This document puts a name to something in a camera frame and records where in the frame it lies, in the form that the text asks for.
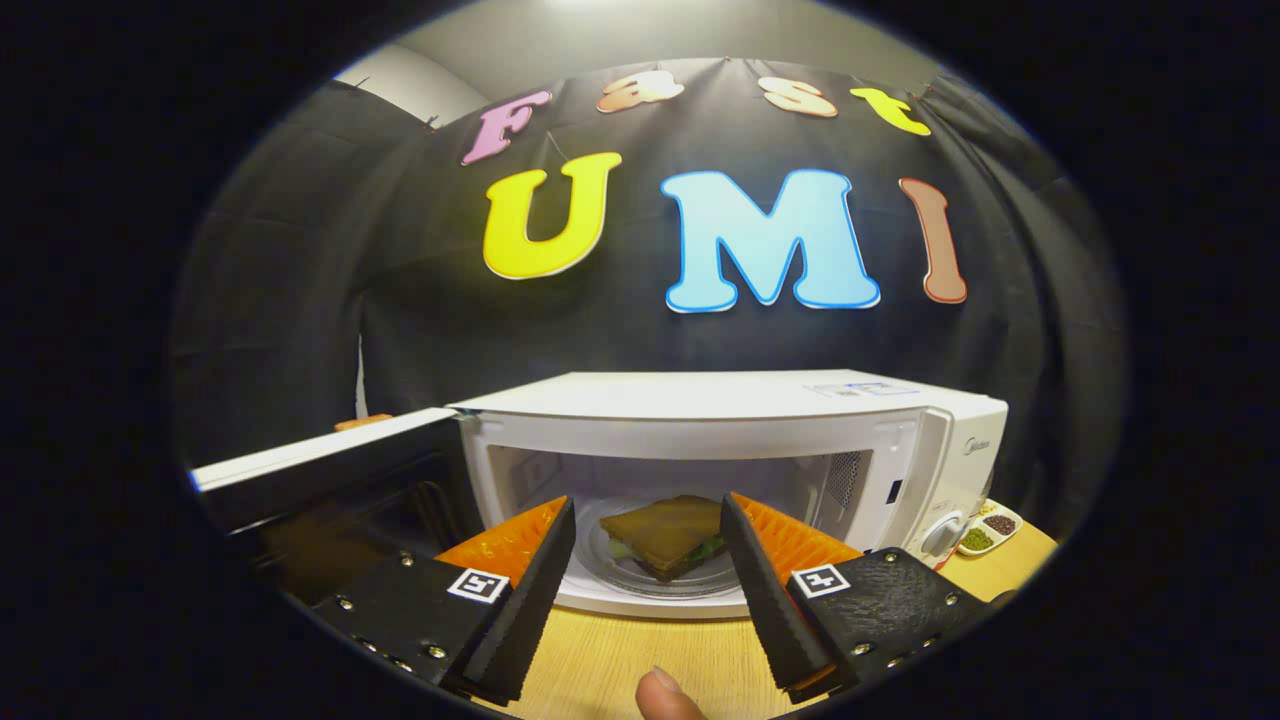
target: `spice bowl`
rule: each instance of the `spice bowl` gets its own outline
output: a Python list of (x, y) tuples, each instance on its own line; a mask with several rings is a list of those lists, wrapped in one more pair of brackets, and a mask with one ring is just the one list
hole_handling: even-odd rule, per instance
[[(1018, 530), (1023, 529), (1021, 515), (1014, 512), (995, 500), (988, 498), (983, 505), (983, 511), (984, 512), (973, 519), (973, 523), (970, 523), (969, 527), (965, 528), (965, 532), (960, 536), (960, 546), (956, 550), (959, 550), (961, 555), (968, 555), (970, 557), (986, 555), (1004, 544), (1009, 538), (1018, 534)], [(969, 533), (973, 530), (978, 530), (991, 539), (991, 544), (980, 550), (965, 547), (964, 541), (969, 538)]]

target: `black backdrop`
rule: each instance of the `black backdrop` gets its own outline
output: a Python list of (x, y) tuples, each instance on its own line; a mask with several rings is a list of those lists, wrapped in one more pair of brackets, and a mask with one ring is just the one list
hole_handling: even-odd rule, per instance
[[(675, 99), (603, 114), (609, 82), (671, 72)], [(836, 118), (783, 111), (760, 77), (808, 82)], [(906, 101), (933, 135), (893, 128), (849, 88)], [(1010, 416), (992, 495), (1061, 537), (1103, 477), (1125, 413), (1117, 283), (1102, 228), (1053, 160), (963, 81), (922, 97), (872, 79), (749, 59), (663, 60), (541, 88), (552, 102), (498, 155), (461, 167), (479, 110), (439, 132), (329, 82), (269, 133), (197, 237), (175, 322), (177, 407), (193, 465), (332, 432), (353, 416), (357, 337), (370, 413), (402, 414), (571, 370), (852, 368), (982, 392)], [(497, 106), (511, 99), (494, 102)], [(522, 282), (481, 258), (495, 181), (547, 172), (531, 238), (563, 227), (572, 158), (616, 151), (602, 240), (571, 269)], [(786, 174), (850, 178), (869, 309), (764, 306), (677, 314), (680, 217), (659, 184), (721, 170), (768, 211)], [(899, 178), (947, 197), (964, 302), (932, 301), (920, 224)], [(785, 288), (804, 263), (796, 259)]]

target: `microwave vent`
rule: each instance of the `microwave vent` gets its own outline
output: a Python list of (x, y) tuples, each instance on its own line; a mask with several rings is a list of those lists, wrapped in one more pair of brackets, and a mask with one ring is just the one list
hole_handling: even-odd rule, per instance
[(845, 510), (849, 510), (849, 503), (852, 501), (861, 464), (861, 452), (837, 452), (831, 456), (831, 470), (827, 473), (827, 495)]

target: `white dish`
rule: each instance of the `white dish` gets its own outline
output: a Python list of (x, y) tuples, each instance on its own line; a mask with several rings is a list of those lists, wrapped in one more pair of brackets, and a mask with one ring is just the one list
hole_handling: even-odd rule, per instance
[[(1018, 512), (1014, 512), (1012, 510), (1010, 510), (1010, 509), (1005, 507), (1004, 505), (996, 502), (995, 500), (989, 500), (989, 498), (987, 500), (986, 503), (983, 503), (983, 510), (986, 510), (988, 505), (993, 506), (993, 509), (989, 512), (987, 512), (986, 515), (979, 514), (977, 518), (974, 518), (973, 523), (968, 528), (964, 529), (964, 533), (960, 536), (960, 539), (964, 541), (965, 536), (969, 534), (969, 530), (972, 530), (974, 528), (979, 528), (983, 533), (987, 534), (987, 537), (989, 537), (992, 539), (991, 546), (984, 547), (982, 550), (969, 550), (968, 547), (965, 547), (961, 543), (956, 548), (956, 550), (960, 551), (960, 553), (966, 555), (969, 557), (977, 557), (979, 555), (987, 555), (992, 550), (996, 550), (1001, 544), (1005, 544), (1005, 542), (1009, 538), (1016, 536), (1018, 530), (1023, 529), (1023, 518), (1021, 518), (1021, 515), (1019, 515)], [(1004, 515), (1005, 518), (1009, 518), (1010, 520), (1014, 521), (1014, 532), (1009, 533), (1007, 536), (1001, 534), (1000, 530), (997, 530), (996, 528), (992, 528), (991, 525), (988, 525), (986, 523), (987, 518), (996, 518), (996, 516), (1001, 516), (1001, 515)]]

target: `microwave window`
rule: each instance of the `microwave window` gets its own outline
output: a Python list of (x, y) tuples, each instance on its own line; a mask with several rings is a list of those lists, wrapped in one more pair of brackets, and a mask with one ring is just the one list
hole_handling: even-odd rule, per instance
[[(758, 460), (652, 460), (504, 446), (489, 446), (488, 452), (494, 488), (509, 515), (562, 495), (573, 497), (579, 536), (570, 582), (575, 574), (588, 575), (582, 579), (616, 592), (667, 601), (736, 591), (731, 559), (710, 539), (690, 553), (695, 560), (672, 559), (677, 574), (667, 575), (623, 542), (628, 528), (654, 544), (678, 544), (699, 528), (705, 533), (708, 521), (718, 525), (719, 501), (732, 491), (845, 538), (872, 461), (869, 450)], [(621, 516), (627, 519), (609, 525), (614, 533), (605, 530), (609, 519)]]

